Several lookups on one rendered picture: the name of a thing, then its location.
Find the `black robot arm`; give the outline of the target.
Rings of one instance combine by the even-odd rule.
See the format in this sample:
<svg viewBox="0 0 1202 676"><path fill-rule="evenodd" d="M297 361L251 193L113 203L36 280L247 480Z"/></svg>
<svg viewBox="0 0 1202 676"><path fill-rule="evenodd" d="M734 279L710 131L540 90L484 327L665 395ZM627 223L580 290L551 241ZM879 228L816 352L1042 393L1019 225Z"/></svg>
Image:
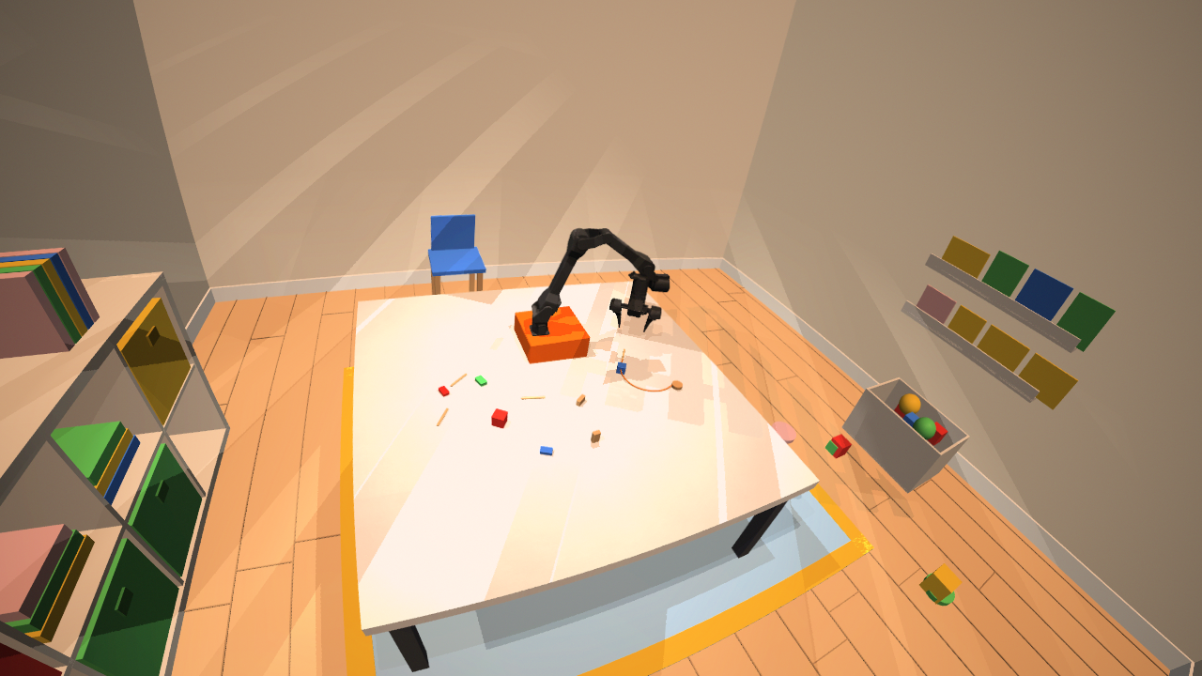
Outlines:
<svg viewBox="0 0 1202 676"><path fill-rule="evenodd" d="M627 274L627 277L633 279L632 290L635 292L647 293L648 287L651 291L670 292L670 274L656 274L655 265L648 255L637 253L632 247L627 247L627 243L612 235L609 229L575 229L572 235L570 235L567 250L553 275L552 283L545 287L545 293L540 295L536 303L532 303L532 325L530 325L532 336L549 336L547 322L555 312L558 313L558 308L563 304L560 291L563 291L565 281L567 281L570 273L575 269L577 257L582 257L588 249L602 244L612 247L623 257L627 257L627 261L639 272L639 274L636 272ZM636 300L635 295L631 295L630 300L627 300L627 316L639 318L647 314L648 307L645 297Z"/></svg>

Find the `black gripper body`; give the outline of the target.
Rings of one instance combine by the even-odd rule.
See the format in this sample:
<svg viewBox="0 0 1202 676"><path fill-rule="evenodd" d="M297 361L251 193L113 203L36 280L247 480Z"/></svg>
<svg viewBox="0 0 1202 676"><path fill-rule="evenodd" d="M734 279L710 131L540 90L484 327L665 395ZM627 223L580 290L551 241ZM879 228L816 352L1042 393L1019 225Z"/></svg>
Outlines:
<svg viewBox="0 0 1202 676"><path fill-rule="evenodd" d="M636 300L639 300L639 297L643 297L643 298L645 297L645 300L647 300L647 293L637 293L637 292L635 292L632 290L632 287L631 287L630 297L631 297L631 295L635 295ZM609 312L620 312L620 308L627 309L627 303L621 303L621 300L615 300L615 297L613 297L613 300L609 301ZM657 306L651 306L651 308L648 308L647 314L650 314L651 319L661 319L661 316L662 316L662 308L657 307Z"/></svg>

